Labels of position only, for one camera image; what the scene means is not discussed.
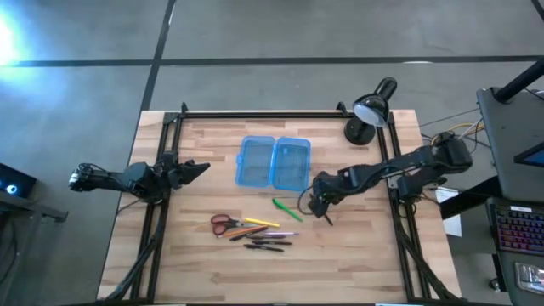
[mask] desk lamp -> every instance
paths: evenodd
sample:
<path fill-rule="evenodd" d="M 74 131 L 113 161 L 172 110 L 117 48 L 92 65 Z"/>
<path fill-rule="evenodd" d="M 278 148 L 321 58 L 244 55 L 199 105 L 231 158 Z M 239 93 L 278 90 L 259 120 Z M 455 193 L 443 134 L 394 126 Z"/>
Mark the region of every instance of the desk lamp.
<path fill-rule="evenodd" d="M 396 89 L 397 81 L 392 77 L 385 77 L 373 93 L 354 102 L 356 117 L 349 119 L 343 130 L 350 143 L 368 145 L 372 141 L 376 134 L 375 127 L 383 127 L 388 121 L 388 101 Z"/>

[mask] gray floor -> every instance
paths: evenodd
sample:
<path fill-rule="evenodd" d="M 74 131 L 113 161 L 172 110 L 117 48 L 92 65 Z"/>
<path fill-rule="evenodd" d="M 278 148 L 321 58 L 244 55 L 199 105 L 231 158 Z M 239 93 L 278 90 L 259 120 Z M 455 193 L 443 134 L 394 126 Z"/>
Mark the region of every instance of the gray floor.
<path fill-rule="evenodd" d="M 152 59 L 167 0 L 0 3 L 5 60 Z M 298 56 L 531 55 L 544 50 L 540 16 L 513 0 L 178 0 L 165 59 Z M 416 109 L 420 123 L 477 107 L 476 90 L 501 86 L 530 63 L 254 65 L 162 67 L 152 110 L 330 109 L 397 78 L 392 108 Z M 0 68 L 0 162 L 44 182 L 44 202 L 70 210 L 45 224 L 24 262 L 10 304 L 94 300 L 119 194 L 67 188 L 72 168 L 94 162 L 121 171 L 128 162 L 149 67 Z M 534 84 L 544 88 L 544 82 Z M 422 128 L 432 135 L 477 112 Z M 479 138 L 486 141 L 485 134 Z M 467 173 L 448 186 L 492 176 L 479 147 Z M 464 213 L 465 233 L 450 239 L 465 298 L 507 303 L 487 288 L 484 212 Z"/>

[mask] wooden table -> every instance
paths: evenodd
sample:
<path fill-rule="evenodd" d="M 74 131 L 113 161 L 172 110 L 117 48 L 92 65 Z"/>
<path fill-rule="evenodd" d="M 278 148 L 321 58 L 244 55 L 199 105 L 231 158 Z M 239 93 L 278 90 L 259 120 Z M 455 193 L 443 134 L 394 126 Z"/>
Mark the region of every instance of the wooden table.
<path fill-rule="evenodd" d="M 155 163 L 163 111 L 142 114 L 131 163 Z M 394 111 L 402 153 L 422 145 L 416 113 Z M 189 158 L 212 166 L 192 184 L 173 193 L 162 248 L 156 301 L 165 303 L 371 303 L 405 302 L 399 255 L 385 183 L 350 196 L 323 219 L 303 216 L 300 223 L 275 208 L 278 197 L 296 209 L 298 194 L 242 189 L 235 183 L 236 155 L 246 135 L 300 137 L 312 144 L 310 177 L 326 170 L 381 161 L 377 139 L 367 146 L 343 136 L 346 119 L 185 119 L 180 161 Z M 121 206 L 133 201 L 124 195 Z M 218 239 L 210 217 L 259 218 L 297 231 L 283 253 L 247 250 L 244 241 Z M 141 204 L 116 219 L 99 288 L 108 295 L 133 265 L 145 215 Z M 417 204 L 416 221 L 425 259 L 451 292 L 461 296 L 439 209 Z M 417 274 L 412 265 L 417 287 Z M 145 294 L 149 267 L 144 271 Z"/>

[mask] black metal frame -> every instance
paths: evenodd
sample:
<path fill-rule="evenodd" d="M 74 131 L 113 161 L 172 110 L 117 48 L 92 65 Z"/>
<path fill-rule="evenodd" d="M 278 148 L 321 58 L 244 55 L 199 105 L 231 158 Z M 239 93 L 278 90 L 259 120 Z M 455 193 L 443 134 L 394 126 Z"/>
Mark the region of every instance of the black metal frame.
<path fill-rule="evenodd" d="M 187 119 L 209 119 L 209 118 L 225 118 L 225 119 L 235 119 L 235 118 L 351 118 L 354 117 L 353 112 L 347 112 L 345 106 L 342 102 L 339 102 L 337 105 L 337 110 L 332 111 L 228 111 L 228 112 L 190 112 L 187 109 L 185 103 L 182 104 L 182 110 L 180 112 L 167 112 L 164 115 L 162 123 L 161 137 L 159 141 L 159 147 L 157 149 L 157 160 L 160 158 L 162 153 L 166 149 L 166 142 L 168 136 L 169 127 L 175 123 L 175 131 L 173 136 L 173 142 L 171 150 L 177 150 L 179 146 L 179 140 L 181 137 L 181 127 L 183 120 Z M 393 145 L 394 155 L 399 156 L 400 152 L 400 143 L 399 138 L 396 132 L 396 126 L 394 123 L 394 116 L 391 114 L 390 120 L 388 122 L 388 129 L 391 136 L 391 141 Z M 380 145 L 380 152 L 382 159 L 388 160 L 388 149 L 385 140 L 383 130 L 381 128 L 377 129 L 377 138 Z M 127 277 L 122 282 L 122 290 L 118 290 L 118 293 L 113 296 L 113 299 L 110 300 L 100 300 L 95 303 L 90 303 L 89 305 L 143 305 L 143 304 L 153 304 L 156 293 L 156 283 L 158 279 L 158 273 L 161 262 L 161 252 L 162 252 L 162 240 L 166 230 L 166 221 L 170 200 L 170 191 L 165 193 L 163 202 L 159 205 L 149 205 L 146 209 L 144 217 L 144 228 L 142 230 L 142 235 L 140 239 L 139 247 L 139 258 L 135 265 L 129 271 Z M 421 254 L 421 245 L 419 241 L 419 236 L 417 233 L 416 219 L 414 218 L 414 213 L 411 210 L 411 203 L 401 203 L 398 197 L 398 190 L 388 183 L 388 197 L 389 204 L 391 206 L 391 216 L 394 221 L 394 231 L 395 238 L 397 241 L 397 247 L 399 252 L 399 265 L 402 272 L 403 282 L 405 285 L 405 295 L 407 303 L 418 303 L 426 306 L 440 306 L 440 305 L 467 305 L 467 306 L 496 306 L 495 304 L 490 303 L 470 303 L 464 300 L 439 300 L 432 299 L 429 289 L 430 280 L 427 279 L 425 275 L 432 274 L 432 270 L 425 263 Z M 402 222 L 399 214 L 399 207 L 401 204 L 404 204 L 406 207 L 406 218 L 408 223 L 409 235 L 407 235 L 402 228 Z M 150 238 L 151 223 L 153 219 L 153 213 L 156 207 L 161 207 L 161 214 L 157 222 L 155 234 Z M 414 261 L 416 262 L 416 269 L 419 276 L 420 285 L 422 288 L 422 297 L 416 297 L 414 293 L 414 286 L 411 280 L 410 266 L 408 264 L 408 257 L 406 256 L 408 252 Z M 151 272 L 149 278 L 149 286 L 144 298 L 139 297 L 139 290 L 141 285 L 141 272 L 145 265 L 147 259 L 150 255 L 154 253 Z M 436 276 L 432 275 L 434 283 L 437 282 Z M 132 287 L 130 293 L 130 298 L 123 300 L 123 297 L 128 292 L 128 288 Z M 374 305 L 374 303 L 362 303 L 358 305 Z"/>

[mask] blue plastic container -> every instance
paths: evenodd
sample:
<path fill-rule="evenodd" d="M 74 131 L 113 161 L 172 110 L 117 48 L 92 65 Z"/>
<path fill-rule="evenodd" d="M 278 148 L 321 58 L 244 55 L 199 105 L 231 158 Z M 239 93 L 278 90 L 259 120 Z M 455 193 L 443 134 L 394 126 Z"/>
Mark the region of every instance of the blue plastic container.
<path fill-rule="evenodd" d="M 306 139 L 246 136 L 236 163 L 236 183 L 302 191 L 308 187 L 311 143 Z"/>
<path fill-rule="evenodd" d="M 272 185 L 279 190 L 302 191 L 308 187 L 311 143 L 281 137 L 275 145 Z"/>
<path fill-rule="evenodd" d="M 270 169 L 275 139 L 270 136 L 246 136 L 236 159 L 236 183 L 241 186 L 266 187 L 270 184 Z"/>

